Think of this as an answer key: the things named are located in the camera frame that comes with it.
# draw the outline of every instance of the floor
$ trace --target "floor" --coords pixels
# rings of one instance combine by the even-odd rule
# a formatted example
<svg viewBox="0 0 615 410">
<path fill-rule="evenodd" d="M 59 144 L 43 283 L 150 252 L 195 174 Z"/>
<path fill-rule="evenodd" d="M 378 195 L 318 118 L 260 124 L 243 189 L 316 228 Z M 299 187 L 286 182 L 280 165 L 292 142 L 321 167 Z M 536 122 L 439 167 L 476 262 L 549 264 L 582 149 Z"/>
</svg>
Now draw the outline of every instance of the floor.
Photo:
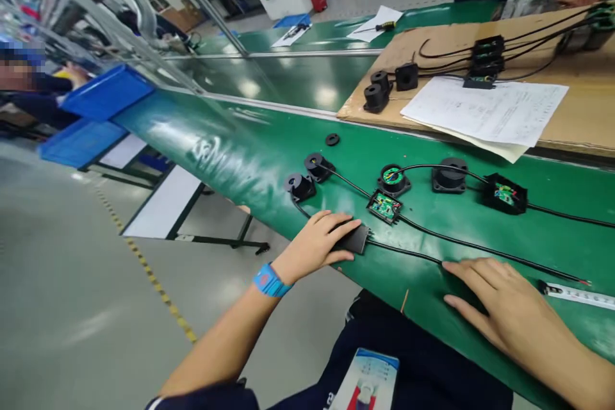
<svg viewBox="0 0 615 410">
<path fill-rule="evenodd" d="M 327 0 L 328 7 L 322 13 L 314 13 L 312 22 L 337 21 L 346 18 L 376 14 L 380 5 L 403 11 L 410 8 L 421 8 L 452 0 Z M 269 19 L 265 12 L 239 20 L 230 20 L 227 26 L 230 30 L 239 33 L 254 30 L 270 29 L 277 21 Z M 194 31 L 206 37 L 217 35 L 220 30 L 211 22 L 201 24 Z"/>
<path fill-rule="evenodd" d="M 0 407 L 144 407 L 190 342 L 96 191 L 123 223 L 149 191 L 41 161 L 31 142 L 0 140 L 0 165 Z M 244 218 L 219 195 L 203 196 L 180 233 L 232 237 Z M 288 243 L 258 222 L 247 237 L 272 250 L 136 244 L 200 336 Z M 319 378 L 359 290 L 326 268 L 287 294 L 243 372 L 261 408 Z M 516 396 L 514 408 L 535 407 Z"/>
</svg>

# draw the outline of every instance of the blue plastic bin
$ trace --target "blue plastic bin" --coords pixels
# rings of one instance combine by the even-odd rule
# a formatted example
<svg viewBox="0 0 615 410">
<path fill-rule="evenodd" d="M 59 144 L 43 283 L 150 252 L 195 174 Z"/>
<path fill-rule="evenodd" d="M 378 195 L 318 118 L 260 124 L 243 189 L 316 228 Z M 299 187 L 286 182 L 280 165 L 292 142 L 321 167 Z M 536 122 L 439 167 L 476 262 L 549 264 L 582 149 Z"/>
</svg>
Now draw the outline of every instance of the blue plastic bin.
<svg viewBox="0 0 615 410">
<path fill-rule="evenodd" d="M 280 27 L 290 28 L 298 24 L 311 24 L 311 21 L 309 20 L 309 13 L 303 14 L 303 15 L 285 16 L 282 19 L 280 19 L 278 22 L 276 22 L 273 28 L 274 29 L 277 29 Z"/>
<path fill-rule="evenodd" d="M 135 69 L 120 64 L 69 93 L 61 108 L 105 122 L 153 91 L 152 84 Z"/>
<path fill-rule="evenodd" d="M 125 136 L 112 122 L 81 119 L 38 146 L 38 155 L 69 167 L 83 168 Z"/>
</svg>

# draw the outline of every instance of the screwdriver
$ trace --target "screwdriver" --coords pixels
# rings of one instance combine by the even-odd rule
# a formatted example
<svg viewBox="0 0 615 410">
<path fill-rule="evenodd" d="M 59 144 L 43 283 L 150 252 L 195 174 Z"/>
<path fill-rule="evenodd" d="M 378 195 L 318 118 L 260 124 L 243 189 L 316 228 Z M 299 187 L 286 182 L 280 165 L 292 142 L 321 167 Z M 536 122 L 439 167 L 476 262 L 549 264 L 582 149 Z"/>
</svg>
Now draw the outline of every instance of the screwdriver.
<svg viewBox="0 0 615 410">
<path fill-rule="evenodd" d="M 393 29 L 395 29 L 396 26 L 397 26 L 397 23 L 395 21 L 389 21 L 389 22 L 385 22 L 384 24 L 378 24 L 374 28 L 362 29 L 357 32 L 365 32 L 365 31 L 370 31 L 370 30 L 376 30 L 376 32 L 380 32 L 380 31 L 388 32 L 388 31 L 392 31 Z"/>
</svg>

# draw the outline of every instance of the white paper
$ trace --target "white paper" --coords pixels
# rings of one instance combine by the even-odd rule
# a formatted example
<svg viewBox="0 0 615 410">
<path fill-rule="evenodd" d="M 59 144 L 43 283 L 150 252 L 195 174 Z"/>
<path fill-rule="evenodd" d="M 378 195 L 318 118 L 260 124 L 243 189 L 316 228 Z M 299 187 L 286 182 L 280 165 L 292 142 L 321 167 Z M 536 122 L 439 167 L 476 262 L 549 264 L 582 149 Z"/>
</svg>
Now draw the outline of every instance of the white paper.
<svg viewBox="0 0 615 410">
<path fill-rule="evenodd" d="M 563 85 L 517 82 L 476 90 L 463 88 L 458 79 L 435 77 L 401 114 L 479 140 L 533 147 L 567 91 Z"/>
<path fill-rule="evenodd" d="M 446 133 L 448 135 L 454 136 L 456 138 L 462 139 L 470 144 L 475 145 L 476 147 L 480 147 L 485 151 L 493 152 L 500 157 L 505 158 L 510 163 L 515 163 L 519 158 L 525 154 L 527 151 L 527 146 L 522 146 L 520 144 L 507 144 L 507 143 L 494 143 L 489 141 L 479 140 L 474 138 L 473 136 L 464 135 L 457 131 L 449 130 L 446 128 L 439 127 L 437 125 L 426 124 L 425 122 L 421 122 L 423 125 L 433 128 L 434 130 L 441 131 L 442 133 Z"/>
<path fill-rule="evenodd" d="M 376 26 L 379 26 L 380 24 L 384 24 L 385 22 L 389 21 L 397 22 L 402 15 L 402 12 L 393 10 L 391 8 L 388 8 L 387 6 L 381 6 L 378 9 L 378 13 L 376 14 L 376 16 L 371 18 L 369 21 L 364 22 L 363 25 L 355 29 L 354 32 L 349 33 L 346 37 L 355 38 L 357 40 L 362 40 L 369 43 L 373 39 L 384 33 L 384 31 L 376 31 Z"/>
<path fill-rule="evenodd" d="M 289 29 L 288 32 L 286 32 L 282 37 L 280 37 L 276 43 L 271 45 L 271 48 L 278 48 L 278 47 L 281 47 L 281 46 L 291 46 L 298 39 L 300 39 L 305 32 L 309 31 L 309 29 L 312 27 L 312 25 L 310 24 L 307 29 L 303 29 L 302 31 L 297 32 L 296 35 L 293 35 L 290 38 L 285 38 L 291 31 L 295 30 L 296 27 L 297 26 Z"/>
</svg>

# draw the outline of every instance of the measuring tape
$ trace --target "measuring tape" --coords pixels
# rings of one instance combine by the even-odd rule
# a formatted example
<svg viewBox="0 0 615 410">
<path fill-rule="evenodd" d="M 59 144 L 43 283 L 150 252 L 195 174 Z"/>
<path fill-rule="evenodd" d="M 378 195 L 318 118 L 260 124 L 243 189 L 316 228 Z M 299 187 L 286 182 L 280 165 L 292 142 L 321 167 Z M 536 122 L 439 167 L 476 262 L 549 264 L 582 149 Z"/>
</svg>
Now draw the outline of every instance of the measuring tape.
<svg viewBox="0 0 615 410">
<path fill-rule="evenodd" d="M 565 299 L 568 301 L 576 301 L 583 304 L 591 304 L 599 308 L 611 309 L 615 311 L 615 297 L 601 295 L 600 293 L 592 293 L 591 291 L 577 290 L 558 284 L 550 284 L 544 281 L 538 281 L 538 290 L 547 296 L 553 298 Z"/>
</svg>

